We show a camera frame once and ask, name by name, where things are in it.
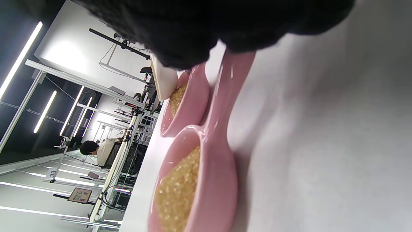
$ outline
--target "white shirt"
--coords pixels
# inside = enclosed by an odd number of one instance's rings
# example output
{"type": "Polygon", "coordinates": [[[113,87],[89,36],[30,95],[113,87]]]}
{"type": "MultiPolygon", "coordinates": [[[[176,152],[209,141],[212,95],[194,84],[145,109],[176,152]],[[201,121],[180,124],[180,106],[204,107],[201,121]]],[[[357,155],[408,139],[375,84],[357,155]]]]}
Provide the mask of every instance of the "white shirt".
{"type": "Polygon", "coordinates": [[[97,164],[103,166],[110,155],[115,142],[120,142],[117,138],[106,139],[97,150],[97,164]]]}

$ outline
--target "white tabletop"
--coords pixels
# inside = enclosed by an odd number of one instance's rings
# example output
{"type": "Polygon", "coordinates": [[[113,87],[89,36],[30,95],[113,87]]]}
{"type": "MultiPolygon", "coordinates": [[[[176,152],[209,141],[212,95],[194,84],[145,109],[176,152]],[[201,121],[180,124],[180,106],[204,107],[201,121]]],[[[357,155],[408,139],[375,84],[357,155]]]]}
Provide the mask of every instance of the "white tabletop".
{"type": "MultiPolygon", "coordinates": [[[[412,231],[411,10],[361,1],[335,29],[257,53],[228,129],[240,183],[232,232],[412,231]]],[[[206,67],[212,84],[223,52],[206,67]]],[[[173,140],[159,126],[120,232],[147,231],[173,140]]]]}

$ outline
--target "black hair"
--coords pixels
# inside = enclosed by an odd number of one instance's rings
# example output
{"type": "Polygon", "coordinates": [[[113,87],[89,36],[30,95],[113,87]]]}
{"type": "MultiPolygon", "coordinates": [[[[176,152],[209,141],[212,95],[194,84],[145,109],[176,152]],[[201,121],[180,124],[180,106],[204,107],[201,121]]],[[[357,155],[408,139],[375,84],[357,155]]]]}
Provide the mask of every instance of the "black hair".
{"type": "Polygon", "coordinates": [[[83,155],[89,155],[91,152],[94,152],[97,150],[99,145],[95,143],[94,141],[85,141],[81,146],[80,146],[80,153],[83,155]]]}

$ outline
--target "dark wall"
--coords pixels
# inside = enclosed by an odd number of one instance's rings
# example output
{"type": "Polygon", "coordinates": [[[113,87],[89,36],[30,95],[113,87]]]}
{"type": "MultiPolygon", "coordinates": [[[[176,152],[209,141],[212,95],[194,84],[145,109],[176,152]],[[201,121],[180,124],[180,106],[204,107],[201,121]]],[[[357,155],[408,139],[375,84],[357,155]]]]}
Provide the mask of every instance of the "dark wall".
{"type": "MultiPolygon", "coordinates": [[[[0,43],[0,83],[3,83],[37,23],[42,21],[44,26],[25,58],[38,62],[38,59],[33,53],[63,5],[64,0],[46,1],[48,6],[41,12],[36,9],[37,11],[35,14],[33,13],[33,9],[30,9],[30,5],[24,5],[22,2],[30,3],[30,1],[1,1],[0,36],[2,38],[2,43],[0,43]]],[[[33,82],[31,76],[34,71],[35,70],[31,67],[24,64],[20,65],[1,101],[19,106],[33,82]]],[[[70,96],[76,98],[81,86],[50,74],[48,74],[47,77],[70,96]]],[[[36,90],[26,106],[26,110],[30,109],[42,113],[53,91],[57,91],[57,95],[47,116],[64,122],[74,100],[57,88],[48,79],[45,79],[42,84],[39,84],[36,87],[36,90]]],[[[91,103],[91,106],[93,107],[99,101],[101,94],[85,88],[79,102],[85,102],[85,104],[87,104],[87,100],[90,96],[94,99],[91,103]]],[[[3,137],[16,111],[17,109],[15,108],[0,104],[0,137],[3,137]]],[[[76,110],[72,115],[72,120],[69,122],[71,125],[66,127],[66,135],[70,135],[73,131],[73,125],[80,115],[80,112],[80,107],[76,107],[76,110]]],[[[90,115],[91,111],[87,112],[86,117],[90,117],[90,115]]],[[[0,153],[0,165],[62,152],[61,150],[54,148],[54,146],[60,144],[61,137],[59,136],[59,133],[63,124],[45,118],[39,131],[34,134],[33,130],[39,118],[40,115],[32,114],[27,111],[23,112],[3,151],[0,153]]],[[[84,128],[81,127],[77,136],[73,139],[74,142],[77,141],[78,144],[80,143],[83,131],[84,128]]]]}

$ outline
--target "brown sugar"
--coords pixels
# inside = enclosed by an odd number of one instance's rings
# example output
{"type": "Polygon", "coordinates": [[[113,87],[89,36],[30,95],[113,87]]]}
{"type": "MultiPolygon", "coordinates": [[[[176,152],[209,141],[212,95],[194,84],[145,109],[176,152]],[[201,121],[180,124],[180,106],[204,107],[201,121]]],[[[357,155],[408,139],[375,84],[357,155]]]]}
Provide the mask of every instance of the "brown sugar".
{"type": "Polygon", "coordinates": [[[162,232],[183,232],[189,219],[199,175],[200,146],[197,146],[156,189],[154,201],[162,232]]]}
{"type": "Polygon", "coordinates": [[[180,102],[183,99],[183,95],[185,94],[187,88],[187,83],[176,89],[176,91],[172,94],[172,96],[170,96],[170,101],[169,101],[169,106],[170,106],[170,111],[172,112],[172,116],[175,117],[176,112],[179,109],[180,106],[180,102]]]}

